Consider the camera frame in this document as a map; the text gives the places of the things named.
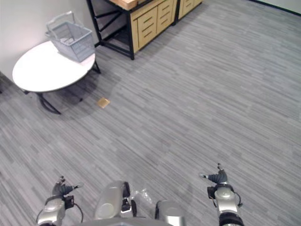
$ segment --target cabinet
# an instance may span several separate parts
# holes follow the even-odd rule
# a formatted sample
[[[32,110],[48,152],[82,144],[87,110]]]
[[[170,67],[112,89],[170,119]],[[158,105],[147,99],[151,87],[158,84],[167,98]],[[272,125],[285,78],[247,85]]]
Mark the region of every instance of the cabinet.
[[[203,0],[180,0],[179,19],[189,13]]]
[[[152,40],[157,33],[157,7],[137,19],[138,22],[138,45],[144,46]]]
[[[153,0],[131,13],[134,52],[149,43],[174,21],[176,3],[177,0]]]

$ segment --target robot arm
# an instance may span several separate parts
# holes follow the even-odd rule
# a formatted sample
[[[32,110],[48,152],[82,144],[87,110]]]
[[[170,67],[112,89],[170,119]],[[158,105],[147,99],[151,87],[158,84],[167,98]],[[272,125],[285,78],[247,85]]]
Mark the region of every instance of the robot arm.
[[[45,207],[37,217],[38,226],[61,226],[65,217],[65,210],[74,206],[73,195],[66,196],[76,188],[82,187],[83,183],[76,186],[66,186],[63,176],[56,182],[52,189],[52,196],[45,202]]]
[[[238,225],[244,226],[243,220],[239,216],[239,207],[242,206],[240,196],[234,192],[233,187],[228,183],[228,178],[221,164],[218,164],[218,174],[199,174],[201,178],[207,178],[216,183],[216,186],[208,187],[208,197],[212,199],[219,217],[220,226]],[[235,194],[239,196],[239,203],[236,204]]]

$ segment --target black table leg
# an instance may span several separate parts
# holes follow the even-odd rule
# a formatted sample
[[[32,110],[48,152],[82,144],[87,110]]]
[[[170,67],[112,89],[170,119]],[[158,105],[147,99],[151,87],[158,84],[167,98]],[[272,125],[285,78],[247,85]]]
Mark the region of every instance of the black table leg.
[[[100,69],[99,69],[98,64],[97,64],[96,61],[94,62],[94,65],[93,65],[93,67],[92,67],[92,70],[95,71],[96,73],[101,74],[101,71],[100,71]]]
[[[42,93],[36,93],[39,97],[42,107],[53,114],[61,114],[55,107],[53,107],[44,97]]]

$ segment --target drawer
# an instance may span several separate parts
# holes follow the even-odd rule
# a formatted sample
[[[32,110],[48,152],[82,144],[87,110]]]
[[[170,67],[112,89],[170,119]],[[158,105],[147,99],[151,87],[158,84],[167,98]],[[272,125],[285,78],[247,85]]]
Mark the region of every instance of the drawer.
[[[182,9],[182,16],[187,14],[193,8],[193,1],[194,0],[182,0],[183,1],[183,9]]]
[[[144,46],[156,36],[157,10],[155,7],[137,19],[139,48]]]
[[[160,33],[171,24],[173,3],[173,0],[165,0],[158,5],[157,33]]]
[[[198,4],[200,4],[203,0],[194,0],[193,2],[193,6],[197,6]]]

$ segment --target gray basket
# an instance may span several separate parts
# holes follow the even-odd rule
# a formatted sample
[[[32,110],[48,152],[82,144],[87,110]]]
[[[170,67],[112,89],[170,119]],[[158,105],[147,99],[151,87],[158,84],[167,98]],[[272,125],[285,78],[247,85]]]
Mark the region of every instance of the gray basket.
[[[68,15],[72,15],[73,23],[65,21],[52,27],[58,19]],[[55,17],[47,23],[47,28],[46,36],[58,51],[69,59],[81,62],[95,53],[92,31],[76,24],[71,11]]]

